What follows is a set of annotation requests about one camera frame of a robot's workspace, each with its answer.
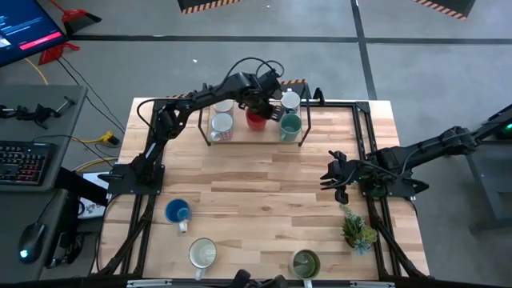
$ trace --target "rgb keyboard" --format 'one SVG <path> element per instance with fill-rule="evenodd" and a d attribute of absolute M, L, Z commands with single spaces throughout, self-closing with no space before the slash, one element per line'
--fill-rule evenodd
<path fill-rule="evenodd" d="M 0 141 L 0 185 L 40 186 L 56 145 Z"/>

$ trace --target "mug handle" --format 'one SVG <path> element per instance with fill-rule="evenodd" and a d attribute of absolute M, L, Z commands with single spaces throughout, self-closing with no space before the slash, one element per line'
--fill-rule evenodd
<path fill-rule="evenodd" d="M 179 230 L 182 232 L 182 233 L 185 233 L 186 230 L 187 230 L 187 224 L 186 224 L 186 221 L 182 221 L 179 223 Z"/>
<path fill-rule="evenodd" d="M 313 288 L 313 283 L 311 280 L 304 280 L 304 288 Z"/>
<path fill-rule="evenodd" d="M 196 271 L 195 271 L 195 280 L 196 281 L 201 280 L 202 276 L 205 275 L 205 271 L 206 271 L 206 269 L 197 268 Z"/>
<path fill-rule="evenodd" d="M 217 131 L 213 131 L 210 134 L 210 138 L 211 138 L 211 141 L 214 141 L 214 142 L 221 141 L 221 139 L 222 139 L 220 133 Z"/>

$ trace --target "succulent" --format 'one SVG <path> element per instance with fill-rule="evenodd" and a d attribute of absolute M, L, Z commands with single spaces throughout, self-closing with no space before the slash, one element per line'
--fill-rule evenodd
<path fill-rule="evenodd" d="M 371 244 L 361 239 L 356 239 L 354 243 L 354 250 L 358 255 L 364 255 L 370 251 Z"/>
<path fill-rule="evenodd" d="M 343 223 L 345 238 L 357 254 L 367 253 L 371 245 L 377 241 L 377 231 L 366 226 L 363 218 L 354 214 L 348 206 L 342 205 L 342 209 L 345 212 L 345 223 Z"/>
<path fill-rule="evenodd" d="M 365 223 L 361 216 L 345 218 L 345 223 L 343 224 L 344 236 L 346 238 L 356 238 L 362 232 L 364 225 Z"/>
<path fill-rule="evenodd" d="M 361 233 L 358 235 L 358 239 L 363 240 L 369 244 L 377 241 L 377 231 L 371 229 L 368 226 L 362 228 Z"/>

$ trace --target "desk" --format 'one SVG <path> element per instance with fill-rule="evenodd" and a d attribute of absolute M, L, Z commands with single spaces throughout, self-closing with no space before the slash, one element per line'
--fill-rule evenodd
<path fill-rule="evenodd" d="M 120 161 L 131 162 L 144 150 L 148 128 L 130 112 Z M 390 102 L 370 102 L 378 148 L 398 145 Z M 141 108 L 150 118 L 151 105 Z M 208 114 L 203 115 L 206 127 Z M 193 278 L 190 244 L 208 237 L 218 248 L 216 263 L 205 278 L 232 278 L 239 269 L 253 278 L 273 278 L 288 271 L 291 254 L 311 249 L 322 260 L 317 279 L 378 279 L 374 252 L 358 256 L 342 236 L 343 212 L 333 191 L 320 191 L 320 177 L 332 161 L 328 150 L 358 157 L 352 113 L 341 108 L 311 108 L 312 129 L 303 147 L 296 145 L 230 145 L 208 147 L 197 129 L 198 113 L 167 144 L 163 191 L 157 197 L 144 270 L 145 278 Z M 350 208 L 366 216 L 366 201 L 357 185 L 347 187 Z M 181 234 L 164 216 L 166 204 L 184 198 L 192 209 L 189 232 Z M 134 196 L 123 195 L 110 207 L 102 235 L 101 263 L 114 256 L 126 238 Z M 414 209 L 400 198 L 389 198 L 395 238 L 407 256 L 428 274 Z M 386 268 L 389 250 L 383 244 Z M 132 262 L 138 249 L 134 249 Z"/>
<path fill-rule="evenodd" d="M 31 141 L 43 135 L 71 135 L 80 115 L 85 100 L 86 89 L 81 86 L 0 86 L 0 103 L 7 107 L 18 105 L 35 110 L 38 103 L 57 109 L 64 103 L 64 96 L 75 100 L 76 105 L 70 107 L 61 118 L 50 118 L 48 130 L 37 126 L 34 122 L 0 119 L 1 140 Z M 48 173 L 42 186 L 20 187 L 0 186 L 0 279 L 1 283 L 38 280 L 44 266 L 46 256 L 50 252 L 50 244 L 54 239 L 60 219 L 62 206 L 68 195 L 66 190 L 52 190 L 57 173 L 66 154 L 68 138 L 45 138 L 42 142 L 52 142 L 58 146 L 52 158 Z M 43 249 L 39 259 L 30 264 L 22 264 L 18 259 L 18 242 L 26 226 L 35 222 L 45 205 L 58 193 L 42 216 L 46 225 Z"/>

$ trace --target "computer mouse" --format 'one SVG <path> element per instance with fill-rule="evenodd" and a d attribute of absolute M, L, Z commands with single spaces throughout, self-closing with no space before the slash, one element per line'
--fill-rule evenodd
<path fill-rule="evenodd" d="M 44 224 L 32 223 L 24 229 L 18 245 L 19 260 L 22 263 L 30 264 L 38 260 L 45 228 Z"/>

